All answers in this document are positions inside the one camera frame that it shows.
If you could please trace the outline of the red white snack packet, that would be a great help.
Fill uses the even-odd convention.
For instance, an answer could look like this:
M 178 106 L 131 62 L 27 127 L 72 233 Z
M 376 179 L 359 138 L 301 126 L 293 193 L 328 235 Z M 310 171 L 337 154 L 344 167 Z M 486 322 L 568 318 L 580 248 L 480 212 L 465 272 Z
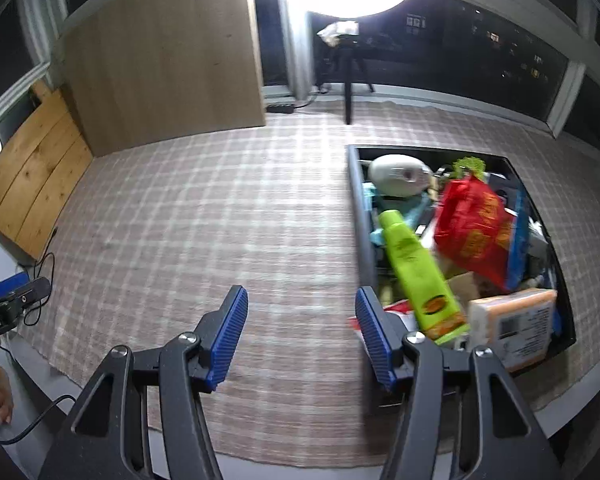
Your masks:
M 419 330 L 415 313 L 407 300 L 400 300 L 394 304 L 389 304 L 388 306 L 384 307 L 384 311 L 395 314 L 398 318 L 400 318 L 402 324 L 405 326 L 408 332 L 417 332 Z M 354 330 L 358 336 L 361 336 L 361 329 L 360 324 L 358 324 L 358 319 L 355 316 L 351 316 L 348 319 L 348 322 L 352 330 Z

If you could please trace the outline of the large cardboard panel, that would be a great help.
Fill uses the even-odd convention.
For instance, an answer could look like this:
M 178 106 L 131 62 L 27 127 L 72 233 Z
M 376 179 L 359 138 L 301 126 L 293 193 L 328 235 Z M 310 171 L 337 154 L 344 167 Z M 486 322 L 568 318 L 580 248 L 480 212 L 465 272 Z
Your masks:
M 265 123 L 254 0 L 96 0 L 61 45 L 96 156 Z

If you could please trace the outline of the wooden board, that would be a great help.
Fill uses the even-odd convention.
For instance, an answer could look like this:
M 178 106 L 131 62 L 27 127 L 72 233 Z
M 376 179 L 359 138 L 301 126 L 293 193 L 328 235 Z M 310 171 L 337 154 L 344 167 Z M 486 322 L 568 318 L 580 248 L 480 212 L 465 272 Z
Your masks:
M 93 155 L 61 92 L 31 90 L 41 104 L 0 154 L 0 234 L 39 259 Z

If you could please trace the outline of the white oval mouse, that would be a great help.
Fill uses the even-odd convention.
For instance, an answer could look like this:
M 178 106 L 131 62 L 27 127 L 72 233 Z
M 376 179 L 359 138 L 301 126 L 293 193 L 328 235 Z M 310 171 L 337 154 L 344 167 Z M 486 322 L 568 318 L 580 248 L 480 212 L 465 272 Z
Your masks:
M 376 190 L 392 197 L 412 197 L 430 185 L 431 169 L 418 158 L 389 154 L 374 159 L 368 167 L 368 178 Z

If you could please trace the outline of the black tripod stand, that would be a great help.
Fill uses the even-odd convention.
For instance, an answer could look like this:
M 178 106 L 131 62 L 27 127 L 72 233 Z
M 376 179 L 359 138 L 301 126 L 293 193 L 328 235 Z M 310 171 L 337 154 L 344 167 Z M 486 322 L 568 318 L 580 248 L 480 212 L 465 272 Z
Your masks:
M 325 84 L 328 84 L 328 76 L 340 71 L 343 85 L 344 99 L 344 123 L 351 125 L 353 122 L 353 73 L 354 66 L 363 76 L 363 82 L 370 93 L 375 92 L 375 87 L 370 81 L 370 73 L 363 56 L 360 36 L 358 35 L 337 35 L 335 43 L 328 46 L 330 53 L 327 58 L 323 58 L 318 64 L 318 77 L 316 81 L 317 89 L 323 91 Z

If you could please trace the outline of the black power strip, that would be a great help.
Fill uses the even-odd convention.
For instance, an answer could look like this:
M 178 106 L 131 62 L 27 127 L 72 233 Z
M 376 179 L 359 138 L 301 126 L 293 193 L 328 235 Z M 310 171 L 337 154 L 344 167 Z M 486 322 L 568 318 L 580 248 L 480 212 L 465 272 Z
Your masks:
M 283 114 L 290 115 L 296 110 L 296 106 L 292 103 L 274 103 L 268 104 L 265 111 L 268 114 Z

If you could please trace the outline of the lime green tube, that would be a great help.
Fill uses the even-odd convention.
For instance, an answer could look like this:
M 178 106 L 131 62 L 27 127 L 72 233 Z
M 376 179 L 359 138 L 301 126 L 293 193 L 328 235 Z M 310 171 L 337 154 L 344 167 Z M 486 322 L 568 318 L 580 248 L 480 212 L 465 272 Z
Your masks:
M 439 346 L 466 337 L 470 330 L 466 315 L 429 250 L 399 211 L 385 210 L 378 219 L 393 273 L 419 329 Z

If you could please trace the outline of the orange white soap box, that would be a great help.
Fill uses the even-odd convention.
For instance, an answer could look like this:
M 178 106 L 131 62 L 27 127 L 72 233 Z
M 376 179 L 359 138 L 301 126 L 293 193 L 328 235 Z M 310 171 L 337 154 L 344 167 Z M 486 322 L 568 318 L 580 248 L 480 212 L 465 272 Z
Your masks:
M 553 331 L 556 298 L 555 289 L 529 288 L 471 300 L 468 348 L 489 347 L 509 372 L 542 361 Z

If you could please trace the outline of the red shopping bag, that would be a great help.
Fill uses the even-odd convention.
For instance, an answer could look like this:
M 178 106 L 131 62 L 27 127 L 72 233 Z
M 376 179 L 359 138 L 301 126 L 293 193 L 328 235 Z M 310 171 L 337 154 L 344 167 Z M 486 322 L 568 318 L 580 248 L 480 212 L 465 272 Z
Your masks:
M 506 286 L 513 217 L 489 185 L 474 176 L 451 180 L 437 206 L 434 244 L 460 268 L 502 292 Z

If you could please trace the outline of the black storage tray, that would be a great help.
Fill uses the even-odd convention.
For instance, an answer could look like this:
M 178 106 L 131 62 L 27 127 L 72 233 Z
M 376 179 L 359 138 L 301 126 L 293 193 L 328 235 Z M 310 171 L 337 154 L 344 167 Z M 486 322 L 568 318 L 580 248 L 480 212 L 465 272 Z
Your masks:
M 546 248 L 539 258 L 539 263 L 534 266 L 531 263 L 532 255 L 521 255 L 523 250 L 530 249 L 531 240 L 523 240 L 516 234 L 515 228 L 509 229 L 512 240 L 502 249 L 482 252 L 475 257 L 469 255 L 468 252 L 463 252 L 464 241 L 469 240 L 471 243 L 475 243 L 478 237 L 470 234 L 463 235 L 460 232 L 460 226 L 464 223 L 468 209 L 460 206 L 459 202 L 455 202 L 452 211 L 445 216 L 448 226 L 442 230 L 443 240 L 440 246 L 442 255 L 451 258 L 460 266 L 469 262 L 478 273 L 496 271 L 504 278 L 510 278 L 518 270 L 523 280 L 541 275 L 544 283 L 557 292 L 550 326 L 550 339 L 544 359 L 554 358 L 575 344 L 577 341 L 576 326 L 574 326 L 566 280 L 556 250 L 519 172 L 505 156 L 444 150 L 443 148 L 349 145 L 347 161 L 354 235 L 358 250 L 358 284 L 378 290 L 379 280 L 383 276 L 386 278 L 389 275 L 388 258 L 384 251 L 372 242 L 373 215 L 376 211 L 377 200 L 367 198 L 364 192 L 364 185 L 370 182 L 370 164 L 376 159 L 388 155 L 412 156 L 434 169 L 452 166 L 454 162 L 458 162 L 462 158 L 478 158 L 486 164 L 487 174 L 496 174 L 504 181 L 502 185 L 494 184 L 492 186 L 493 192 L 501 197 L 504 206 L 512 211 L 517 211 L 519 206 L 523 206 L 527 218 L 540 224 L 541 238 L 546 241 Z

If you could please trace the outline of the lime green brush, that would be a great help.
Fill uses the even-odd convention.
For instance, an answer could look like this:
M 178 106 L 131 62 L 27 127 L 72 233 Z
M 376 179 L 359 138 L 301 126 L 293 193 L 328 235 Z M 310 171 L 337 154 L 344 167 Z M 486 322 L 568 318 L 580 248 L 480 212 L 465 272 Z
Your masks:
M 466 156 L 452 163 L 452 177 L 454 179 L 465 179 L 474 176 L 482 182 L 486 182 L 486 163 L 479 157 Z

